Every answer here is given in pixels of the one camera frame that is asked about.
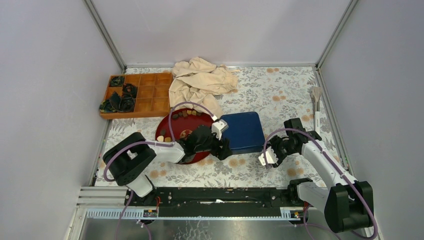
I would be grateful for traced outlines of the navy box lid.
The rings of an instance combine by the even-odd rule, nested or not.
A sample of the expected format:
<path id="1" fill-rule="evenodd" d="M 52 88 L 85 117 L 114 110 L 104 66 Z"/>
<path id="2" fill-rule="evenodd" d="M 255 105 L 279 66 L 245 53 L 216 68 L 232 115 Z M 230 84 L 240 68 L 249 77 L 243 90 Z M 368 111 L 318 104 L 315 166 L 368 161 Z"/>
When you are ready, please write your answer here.
<path id="1" fill-rule="evenodd" d="M 265 135 L 257 112 L 225 114 L 221 119 L 228 125 L 222 137 L 229 140 L 233 155 L 258 153 L 263 150 Z"/>

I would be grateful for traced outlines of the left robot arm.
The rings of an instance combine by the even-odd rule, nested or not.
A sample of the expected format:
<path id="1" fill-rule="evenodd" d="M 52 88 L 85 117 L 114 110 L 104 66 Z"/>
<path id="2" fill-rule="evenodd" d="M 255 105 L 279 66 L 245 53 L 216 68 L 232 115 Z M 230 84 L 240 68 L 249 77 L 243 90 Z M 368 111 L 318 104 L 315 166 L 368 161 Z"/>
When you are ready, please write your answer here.
<path id="1" fill-rule="evenodd" d="M 143 172 L 151 163 L 186 164 L 203 152 L 220 161 L 233 154 L 230 141 L 221 139 L 219 133 L 205 125 L 173 142 L 148 141 L 140 132 L 135 132 L 103 155 L 103 178 L 127 187 L 142 205 L 148 206 L 155 200 L 155 187 Z"/>

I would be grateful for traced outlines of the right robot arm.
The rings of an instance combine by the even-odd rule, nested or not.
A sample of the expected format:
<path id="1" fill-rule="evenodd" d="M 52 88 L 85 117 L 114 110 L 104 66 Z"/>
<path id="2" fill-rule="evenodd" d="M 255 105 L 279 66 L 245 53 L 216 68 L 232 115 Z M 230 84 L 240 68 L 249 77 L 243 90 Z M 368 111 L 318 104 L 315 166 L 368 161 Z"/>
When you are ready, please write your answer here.
<path id="1" fill-rule="evenodd" d="M 358 181 L 328 154 L 321 136 L 307 131 L 300 118 L 284 122 L 286 136 L 274 131 L 267 137 L 259 161 L 263 166 L 277 168 L 294 154 L 303 156 L 324 181 L 320 187 L 312 179 L 290 181 L 287 201 L 293 206 L 307 203 L 321 211 L 326 224 L 334 233 L 376 227 L 373 188 L 367 181 Z"/>

